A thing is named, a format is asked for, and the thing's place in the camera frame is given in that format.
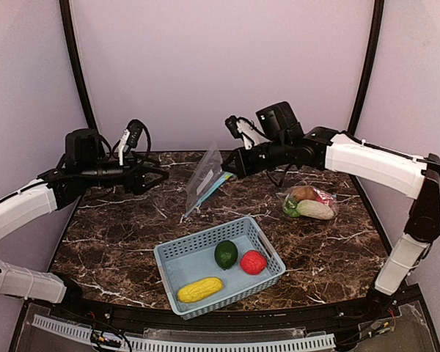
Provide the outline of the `clear zip bag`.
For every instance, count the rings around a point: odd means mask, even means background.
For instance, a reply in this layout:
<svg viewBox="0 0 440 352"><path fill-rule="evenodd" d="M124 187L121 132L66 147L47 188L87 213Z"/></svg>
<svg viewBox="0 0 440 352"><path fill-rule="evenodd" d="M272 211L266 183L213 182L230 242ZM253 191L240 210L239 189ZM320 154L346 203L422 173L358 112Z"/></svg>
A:
<svg viewBox="0 0 440 352"><path fill-rule="evenodd" d="M338 214L336 199L329 193L313 186L293 186L276 193L283 212L291 217L330 220Z"/></svg>
<svg viewBox="0 0 440 352"><path fill-rule="evenodd" d="M193 211L199 211L201 204L231 178L222 170L222 163L220 150L214 142L197 164L186 185L186 211L181 216L180 223L183 223Z"/></svg>

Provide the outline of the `brown potato toy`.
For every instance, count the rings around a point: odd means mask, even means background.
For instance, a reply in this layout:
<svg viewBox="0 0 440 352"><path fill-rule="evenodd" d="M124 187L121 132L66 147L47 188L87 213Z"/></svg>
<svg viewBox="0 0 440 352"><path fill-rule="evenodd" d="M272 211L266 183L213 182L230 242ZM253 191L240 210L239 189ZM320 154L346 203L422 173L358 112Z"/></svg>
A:
<svg viewBox="0 0 440 352"><path fill-rule="evenodd" d="M294 186L291 188L290 195L295 201L313 200L318 198L318 194L312 186Z"/></svg>

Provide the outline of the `green cucumber toy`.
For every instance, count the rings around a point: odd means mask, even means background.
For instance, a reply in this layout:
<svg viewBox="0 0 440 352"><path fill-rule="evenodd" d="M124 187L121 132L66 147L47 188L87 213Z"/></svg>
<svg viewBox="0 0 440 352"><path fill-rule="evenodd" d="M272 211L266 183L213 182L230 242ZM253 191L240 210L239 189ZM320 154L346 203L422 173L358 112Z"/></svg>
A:
<svg viewBox="0 0 440 352"><path fill-rule="evenodd" d="M298 206L298 202L293 197L291 197L291 198L287 198L284 201L282 209L284 213L289 217L297 218L301 216L297 206Z"/></svg>

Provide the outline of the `clear zip top bag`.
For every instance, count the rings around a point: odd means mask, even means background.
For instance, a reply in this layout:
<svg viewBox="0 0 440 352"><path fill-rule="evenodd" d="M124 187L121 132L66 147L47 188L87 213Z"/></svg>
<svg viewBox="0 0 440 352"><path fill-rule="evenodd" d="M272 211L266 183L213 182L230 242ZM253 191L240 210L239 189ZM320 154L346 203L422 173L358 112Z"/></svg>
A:
<svg viewBox="0 0 440 352"><path fill-rule="evenodd" d="M329 193L313 186L293 186L276 193L283 212L291 217L330 220L338 214L336 199Z"/></svg>

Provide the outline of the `white bitter gourd toy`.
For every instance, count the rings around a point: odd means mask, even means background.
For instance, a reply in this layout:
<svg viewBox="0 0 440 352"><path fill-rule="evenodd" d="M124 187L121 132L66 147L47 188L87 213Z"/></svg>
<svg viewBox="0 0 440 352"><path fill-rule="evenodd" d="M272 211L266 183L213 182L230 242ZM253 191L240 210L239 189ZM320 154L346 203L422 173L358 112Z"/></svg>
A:
<svg viewBox="0 0 440 352"><path fill-rule="evenodd" d="M313 219L329 220L335 216L330 207L313 200L303 200L298 203L297 208L301 216Z"/></svg>

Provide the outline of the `red apple toy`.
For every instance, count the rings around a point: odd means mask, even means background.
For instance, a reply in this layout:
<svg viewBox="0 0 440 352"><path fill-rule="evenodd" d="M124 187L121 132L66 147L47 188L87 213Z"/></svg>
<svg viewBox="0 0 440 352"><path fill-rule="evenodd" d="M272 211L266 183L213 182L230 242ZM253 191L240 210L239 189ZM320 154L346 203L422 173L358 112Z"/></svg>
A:
<svg viewBox="0 0 440 352"><path fill-rule="evenodd" d="M333 194L330 194L326 191L320 190L318 188L314 188L316 196L316 201L320 202L330 208L333 208L336 203L336 197Z"/></svg>

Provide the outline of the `light blue plastic basket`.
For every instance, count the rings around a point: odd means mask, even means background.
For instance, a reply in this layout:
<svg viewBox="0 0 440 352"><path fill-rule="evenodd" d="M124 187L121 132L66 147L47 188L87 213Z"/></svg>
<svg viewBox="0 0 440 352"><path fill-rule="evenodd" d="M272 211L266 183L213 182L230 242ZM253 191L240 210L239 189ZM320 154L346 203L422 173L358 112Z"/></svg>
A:
<svg viewBox="0 0 440 352"><path fill-rule="evenodd" d="M236 245L239 260L249 250L261 253L267 266L258 275L244 272L239 262L231 268L221 268L214 259L214 252L222 241L232 241ZM286 269L258 223L250 216L157 245L154 255L171 309L184 320L259 293L275 285ZM220 279L224 287L194 303L183 303L178 299L177 293L183 287L208 277Z"/></svg>

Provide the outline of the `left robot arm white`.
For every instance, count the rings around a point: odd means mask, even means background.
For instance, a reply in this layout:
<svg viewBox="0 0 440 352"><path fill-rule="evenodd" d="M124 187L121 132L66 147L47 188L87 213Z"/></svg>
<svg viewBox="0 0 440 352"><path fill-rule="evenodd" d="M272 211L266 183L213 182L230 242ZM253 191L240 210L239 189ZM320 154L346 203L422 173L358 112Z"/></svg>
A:
<svg viewBox="0 0 440 352"><path fill-rule="evenodd" d="M88 189L120 186L142 195L168 179L168 172L150 158L146 125L131 120L115 145L92 128L70 132L65 153L53 168L0 199L0 242L33 221L57 212L84 196ZM72 304L82 289L64 274L39 272L0 260L0 296Z"/></svg>

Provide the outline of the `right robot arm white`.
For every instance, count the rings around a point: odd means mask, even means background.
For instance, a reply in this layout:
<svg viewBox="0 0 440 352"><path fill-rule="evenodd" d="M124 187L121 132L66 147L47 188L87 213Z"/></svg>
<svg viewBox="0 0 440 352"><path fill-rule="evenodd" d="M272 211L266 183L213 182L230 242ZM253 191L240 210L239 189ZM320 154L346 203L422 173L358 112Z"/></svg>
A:
<svg viewBox="0 0 440 352"><path fill-rule="evenodd" d="M401 238L379 271L374 289L394 294L440 236L440 158L408 155L359 140L347 131L316 127L306 133L286 101L257 111L259 127L228 117L231 135L243 141L222 164L245 178L278 166L342 172L394 189L414 202Z"/></svg>

